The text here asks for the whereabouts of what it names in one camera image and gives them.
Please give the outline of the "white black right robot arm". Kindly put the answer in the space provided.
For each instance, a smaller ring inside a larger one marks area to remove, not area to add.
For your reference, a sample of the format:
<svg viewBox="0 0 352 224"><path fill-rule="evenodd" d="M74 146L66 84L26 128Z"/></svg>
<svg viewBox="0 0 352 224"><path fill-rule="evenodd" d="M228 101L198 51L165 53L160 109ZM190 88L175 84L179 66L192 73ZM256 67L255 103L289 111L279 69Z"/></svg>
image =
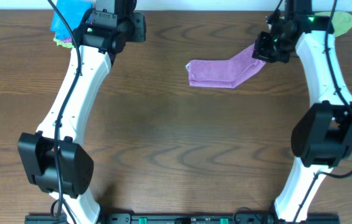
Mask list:
<svg viewBox="0 0 352 224"><path fill-rule="evenodd" d="M287 63L300 59L310 107L292 131L295 156L285 187L274 201L278 222L307 223L308 208L325 177L344 179L332 170L352 152L352 94L343 79L328 16L295 13L268 16L270 32L261 32L253 57Z"/></svg>

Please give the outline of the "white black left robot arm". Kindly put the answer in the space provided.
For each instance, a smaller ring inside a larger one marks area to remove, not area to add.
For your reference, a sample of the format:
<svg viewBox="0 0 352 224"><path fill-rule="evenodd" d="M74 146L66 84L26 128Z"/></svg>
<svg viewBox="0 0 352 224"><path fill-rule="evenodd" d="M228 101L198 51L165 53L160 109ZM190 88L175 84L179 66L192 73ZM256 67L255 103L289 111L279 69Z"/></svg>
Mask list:
<svg viewBox="0 0 352 224"><path fill-rule="evenodd" d="M34 134L17 148L30 184L61 204L69 223L96 223L100 206L89 188L93 160L83 149L85 128L98 90L126 42L144 42L144 14L92 11L75 29L76 46L56 99Z"/></svg>

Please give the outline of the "purple microfiber cloth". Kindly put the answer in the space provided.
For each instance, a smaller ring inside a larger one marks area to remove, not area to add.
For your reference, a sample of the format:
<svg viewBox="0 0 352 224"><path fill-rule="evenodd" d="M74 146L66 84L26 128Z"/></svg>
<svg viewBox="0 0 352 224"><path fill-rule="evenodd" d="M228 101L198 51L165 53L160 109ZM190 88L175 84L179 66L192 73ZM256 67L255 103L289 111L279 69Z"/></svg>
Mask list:
<svg viewBox="0 0 352 224"><path fill-rule="evenodd" d="M227 60L191 60L186 65L189 85L236 88L258 73L266 62L253 58L254 44Z"/></svg>

